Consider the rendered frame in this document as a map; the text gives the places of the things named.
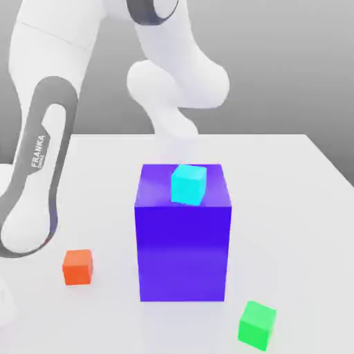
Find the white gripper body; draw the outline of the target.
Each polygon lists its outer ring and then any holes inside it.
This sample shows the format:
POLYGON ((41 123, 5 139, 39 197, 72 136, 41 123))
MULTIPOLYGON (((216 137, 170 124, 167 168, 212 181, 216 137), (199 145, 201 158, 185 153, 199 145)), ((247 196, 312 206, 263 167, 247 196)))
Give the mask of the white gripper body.
POLYGON ((16 305, 6 282, 0 278, 0 324, 9 323, 16 314, 16 305))

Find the small orange cube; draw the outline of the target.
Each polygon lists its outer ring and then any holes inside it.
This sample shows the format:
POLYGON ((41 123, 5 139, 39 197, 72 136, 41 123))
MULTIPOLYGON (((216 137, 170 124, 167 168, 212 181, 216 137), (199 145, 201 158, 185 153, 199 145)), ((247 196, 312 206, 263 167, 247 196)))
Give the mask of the small orange cube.
POLYGON ((67 286, 88 285, 93 274, 93 257, 90 250, 68 250, 62 264, 67 286))

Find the small cyan cube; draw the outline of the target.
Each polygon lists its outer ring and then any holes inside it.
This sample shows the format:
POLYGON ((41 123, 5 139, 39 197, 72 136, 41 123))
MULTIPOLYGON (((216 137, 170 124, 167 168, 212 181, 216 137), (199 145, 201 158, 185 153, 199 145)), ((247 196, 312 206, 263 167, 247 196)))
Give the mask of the small cyan cube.
POLYGON ((206 167, 179 165, 171 175, 171 201, 199 206, 205 195, 206 184, 206 167))

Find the large blue box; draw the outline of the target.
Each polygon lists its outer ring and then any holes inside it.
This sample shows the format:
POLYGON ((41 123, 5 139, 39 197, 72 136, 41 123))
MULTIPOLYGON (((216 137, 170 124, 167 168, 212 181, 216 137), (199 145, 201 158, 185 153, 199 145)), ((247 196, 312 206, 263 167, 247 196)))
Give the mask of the large blue box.
POLYGON ((206 165, 199 206, 171 201, 170 164, 144 164, 134 205, 141 301, 223 301, 232 203, 221 165, 206 165))

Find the small green cube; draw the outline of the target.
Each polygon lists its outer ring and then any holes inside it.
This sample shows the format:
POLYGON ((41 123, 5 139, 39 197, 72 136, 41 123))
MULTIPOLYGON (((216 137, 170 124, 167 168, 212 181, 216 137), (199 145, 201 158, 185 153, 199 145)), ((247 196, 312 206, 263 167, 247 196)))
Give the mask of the small green cube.
POLYGON ((267 351, 276 317, 276 309, 249 301, 239 320, 238 340, 260 351, 267 351))

